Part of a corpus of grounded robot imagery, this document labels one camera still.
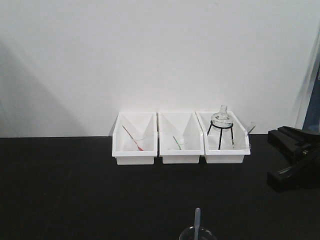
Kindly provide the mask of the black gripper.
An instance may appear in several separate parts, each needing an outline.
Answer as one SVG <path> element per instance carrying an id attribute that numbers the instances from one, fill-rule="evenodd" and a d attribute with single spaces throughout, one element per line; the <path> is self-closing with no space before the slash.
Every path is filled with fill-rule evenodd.
<path id="1" fill-rule="evenodd" d="M 282 126 L 268 132 L 267 142 L 289 166 L 267 173 L 267 184 L 276 192 L 320 187 L 320 133 Z"/>

